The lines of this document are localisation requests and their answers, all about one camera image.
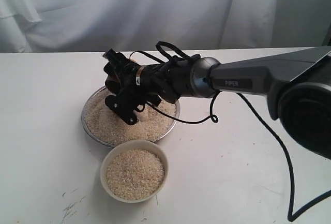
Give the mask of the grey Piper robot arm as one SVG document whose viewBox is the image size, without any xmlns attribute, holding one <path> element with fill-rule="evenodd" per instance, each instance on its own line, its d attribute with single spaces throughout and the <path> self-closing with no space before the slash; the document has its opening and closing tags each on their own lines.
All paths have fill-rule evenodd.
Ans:
<svg viewBox="0 0 331 224">
<path fill-rule="evenodd" d="M 138 119 L 138 106 L 181 97 L 212 98 L 218 92 L 261 95 L 269 115 L 280 120 L 298 144 L 330 158 L 330 47 L 322 46 L 221 63 L 212 57 L 189 56 L 173 47 L 167 61 L 140 65 L 109 50 L 105 85 L 106 105 L 126 124 Z"/>
</svg>

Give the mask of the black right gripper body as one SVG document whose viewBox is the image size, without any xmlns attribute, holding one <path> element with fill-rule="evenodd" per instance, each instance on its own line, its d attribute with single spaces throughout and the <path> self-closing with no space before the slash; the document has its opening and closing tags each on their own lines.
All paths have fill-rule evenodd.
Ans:
<svg viewBox="0 0 331 224">
<path fill-rule="evenodd" d="M 193 66 L 201 56 L 171 56 L 167 62 L 137 65 L 122 75 L 122 88 L 135 86 L 147 92 L 147 102 L 158 105 L 163 99 L 169 103 L 180 97 L 198 97 L 193 80 Z"/>
</svg>

